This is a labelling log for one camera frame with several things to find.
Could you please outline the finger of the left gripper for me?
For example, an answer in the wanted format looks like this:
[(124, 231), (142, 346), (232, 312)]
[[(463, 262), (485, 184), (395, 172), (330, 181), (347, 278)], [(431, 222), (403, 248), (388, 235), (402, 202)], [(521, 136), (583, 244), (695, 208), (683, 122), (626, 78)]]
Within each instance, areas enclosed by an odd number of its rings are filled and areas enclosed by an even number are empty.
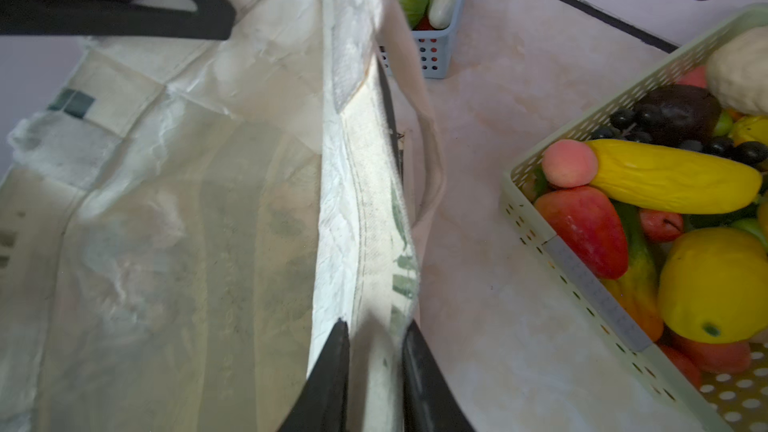
[(236, 11), (228, 0), (191, 0), (191, 10), (136, 0), (1, 0), (1, 32), (27, 36), (128, 36), (226, 40)]

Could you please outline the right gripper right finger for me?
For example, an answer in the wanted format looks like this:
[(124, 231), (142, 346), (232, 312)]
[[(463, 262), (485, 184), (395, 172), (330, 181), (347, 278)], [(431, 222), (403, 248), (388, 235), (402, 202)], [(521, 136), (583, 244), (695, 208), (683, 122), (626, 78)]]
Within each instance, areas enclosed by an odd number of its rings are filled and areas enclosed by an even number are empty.
[(405, 431), (475, 431), (459, 407), (416, 321), (412, 321), (406, 330), (402, 365)]

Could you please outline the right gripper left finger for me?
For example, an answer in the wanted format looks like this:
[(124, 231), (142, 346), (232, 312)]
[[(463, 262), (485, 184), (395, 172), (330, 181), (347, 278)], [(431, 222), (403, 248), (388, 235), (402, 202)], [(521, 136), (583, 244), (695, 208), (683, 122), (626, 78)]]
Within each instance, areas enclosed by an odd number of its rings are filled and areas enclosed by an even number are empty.
[(347, 425), (350, 341), (338, 320), (279, 432), (344, 432)]

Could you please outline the cream canvas grocery bag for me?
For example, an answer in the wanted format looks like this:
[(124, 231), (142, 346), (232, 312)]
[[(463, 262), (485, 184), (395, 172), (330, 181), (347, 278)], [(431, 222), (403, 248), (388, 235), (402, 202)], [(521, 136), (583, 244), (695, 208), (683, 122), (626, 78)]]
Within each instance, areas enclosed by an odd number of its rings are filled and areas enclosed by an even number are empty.
[(224, 42), (100, 38), (10, 133), (5, 431), (274, 431), (337, 321), (347, 428), (400, 431), (445, 189), (398, 0), (231, 0)]

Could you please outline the yellow lemon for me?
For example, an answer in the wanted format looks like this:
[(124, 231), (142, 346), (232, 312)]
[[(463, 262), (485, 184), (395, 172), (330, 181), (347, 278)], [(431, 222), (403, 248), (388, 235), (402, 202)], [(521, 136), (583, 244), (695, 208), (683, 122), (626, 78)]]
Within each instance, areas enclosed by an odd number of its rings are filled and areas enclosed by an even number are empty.
[(675, 334), (705, 344), (746, 341), (767, 328), (767, 253), (728, 227), (678, 237), (660, 275), (658, 307)]

